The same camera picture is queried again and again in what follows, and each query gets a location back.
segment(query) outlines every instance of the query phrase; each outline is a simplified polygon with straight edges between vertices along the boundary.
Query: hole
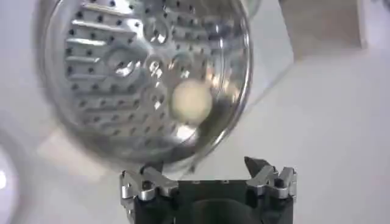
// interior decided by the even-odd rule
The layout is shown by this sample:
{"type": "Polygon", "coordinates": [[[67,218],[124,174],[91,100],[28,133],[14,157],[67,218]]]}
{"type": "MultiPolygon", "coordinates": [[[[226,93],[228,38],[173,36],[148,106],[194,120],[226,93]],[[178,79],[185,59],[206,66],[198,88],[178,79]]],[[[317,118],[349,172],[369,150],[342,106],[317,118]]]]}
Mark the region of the hole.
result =
{"type": "Polygon", "coordinates": [[[85,105],[87,104],[87,101],[83,100],[79,103],[79,106],[80,107],[85,107],[85,105]]]}
{"type": "Polygon", "coordinates": [[[110,38],[108,39],[108,42],[109,43],[112,43],[115,41],[115,37],[114,36],[110,36],[110,38]]]}
{"type": "Polygon", "coordinates": [[[98,89],[99,89],[99,85],[95,83],[95,84],[93,84],[93,85],[91,86],[91,89],[92,89],[92,90],[98,90],[98,89]]]}
{"type": "Polygon", "coordinates": [[[71,55],[72,54],[72,49],[71,48],[66,48],[66,54],[71,55]]]}
{"type": "Polygon", "coordinates": [[[145,181],[142,181],[142,190],[150,190],[152,189],[152,182],[148,181],[148,180],[145,180],[145,181]]]}
{"type": "Polygon", "coordinates": [[[100,117],[94,117],[93,118],[93,122],[99,122],[100,121],[100,117]]]}
{"type": "Polygon", "coordinates": [[[67,70],[68,70],[68,74],[70,74],[70,73],[73,72],[73,67],[72,67],[72,66],[69,66],[67,70]]]}
{"type": "Polygon", "coordinates": [[[82,12],[77,12],[76,17],[77,17],[77,19],[82,19],[84,16],[83,16],[82,12]]]}
{"type": "Polygon", "coordinates": [[[136,132],[136,128],[132,128],[132,129],[130,129],[130,135],[133,135],[135,132],[136,132]]]}
{"type": "Polygon", "coordinates": [[[113,135],[113,136],[119,135],[120,132],[121,132],[121,131],[119,131],[119,130],[115,130],[115,131],[112,133],[112,135],[113,135]]]}
{"type": "Polygon", "coordinates": [[[78,89],[79,89],[79,86],[78,86],[78,84],[76,84],[76,83],[75,83],[75,84],[73,84],[73,85],[72,85],[72,89],[73,89],[73,90],[78,90],[78,89]]]}
{"type": "Polygon", "coordinates": [[[139,100],[134,100],[133,106],[138,107],[140,105],[139,100]]]}
{"type": "Polygon", "coordinates": [[[280,178],[276,178],[275,179],[275,183],[274,183],[275,187],[277,188],[282,188],[283,185],[285,185],[284,181],[280,178]]]}
{"type": "Polygon", "coordinates": [[[114,115],[111,117],[111,121],[117,121],[119,119],[118,115],[114,115]]]}
{"type": "Polygon", "coordinates": [[[115,92],[115,91],[117,91],[117,90],[118,90],[118,88],[119,88],[119,86],[118,86],[118,85],[116,85],[116,84],[112,84],[112,85],[111,85],[111,87],[110,87],[110,89],[111,89],[111,92],[115,92]]]}
{"type": "Polygon", "coordinates": [[[97,17],[97,20],[98,20],[99,23],[102,23],[102,22],[103,22],[103,16],[102,16],[102,15],[99,15],[99,16],[97,17]]]}

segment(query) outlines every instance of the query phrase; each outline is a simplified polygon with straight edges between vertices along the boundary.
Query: white ball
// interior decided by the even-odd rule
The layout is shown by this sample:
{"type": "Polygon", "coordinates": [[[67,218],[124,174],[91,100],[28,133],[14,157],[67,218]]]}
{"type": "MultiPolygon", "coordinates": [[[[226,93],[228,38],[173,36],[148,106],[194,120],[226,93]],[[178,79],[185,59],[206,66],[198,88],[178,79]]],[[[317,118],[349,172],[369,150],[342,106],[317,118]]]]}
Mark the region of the white ball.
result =
{"type": "Polygon", "coordinates": [[[176,118],[199,124],[210,114],[213,98],[206,84],[189,79],[176,86],[171,103],[176,118]]]}

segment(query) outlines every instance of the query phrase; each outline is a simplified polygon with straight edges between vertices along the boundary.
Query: white object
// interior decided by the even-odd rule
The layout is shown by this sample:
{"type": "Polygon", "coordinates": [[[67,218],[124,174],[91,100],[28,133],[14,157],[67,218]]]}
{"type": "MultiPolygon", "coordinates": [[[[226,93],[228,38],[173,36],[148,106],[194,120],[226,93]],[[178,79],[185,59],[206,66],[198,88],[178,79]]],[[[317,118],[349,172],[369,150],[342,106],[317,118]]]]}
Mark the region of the white object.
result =
{"type": "Polygon", "coordinates": [[[9,224],[15,213],[19,196],[17,178],[13,163],[0,144],[0,224],[9,224]]]}
{"type": "Polygon", "coordinates": [[[210,114],[213,98],[205,83],[186,80],[173,91],[171,108],[182,122],[199,124],[210,114]]]}

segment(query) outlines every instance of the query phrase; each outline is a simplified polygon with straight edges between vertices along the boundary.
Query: stainless steel bowl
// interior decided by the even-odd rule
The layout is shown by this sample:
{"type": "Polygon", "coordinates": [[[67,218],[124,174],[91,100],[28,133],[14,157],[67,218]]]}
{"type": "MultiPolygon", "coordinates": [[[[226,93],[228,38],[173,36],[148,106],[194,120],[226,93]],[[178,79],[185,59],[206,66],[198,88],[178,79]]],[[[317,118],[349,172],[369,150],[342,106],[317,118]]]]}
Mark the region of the stainless steel bowl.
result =
{"type": "Polygon", "coordinates": [[[243,111],[252,46],[240,1],[62,0],[45,20],[40,57],[59,117],[116,164],[205,155],[243,111]],[[200,125],[170,109],[186,79],[213,96],[200,125]]]}

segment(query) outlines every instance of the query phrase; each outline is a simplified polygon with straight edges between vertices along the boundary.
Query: perforated metal basket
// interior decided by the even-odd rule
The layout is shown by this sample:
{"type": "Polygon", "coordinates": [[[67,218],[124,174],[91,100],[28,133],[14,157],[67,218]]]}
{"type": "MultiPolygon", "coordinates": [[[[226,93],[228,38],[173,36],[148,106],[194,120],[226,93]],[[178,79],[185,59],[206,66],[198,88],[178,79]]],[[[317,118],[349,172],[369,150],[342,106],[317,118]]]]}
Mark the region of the perforated metal basket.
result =
{"type": "Polygon", "coordinates": [[[205,155],[241,115],[252,50],[239,1],[62,0],[43,17],[49,96],[69,131],[104,158],[125,166],[205,155]],[[171,111],[188,79],[213,96],[200,125],[171,111]]]}

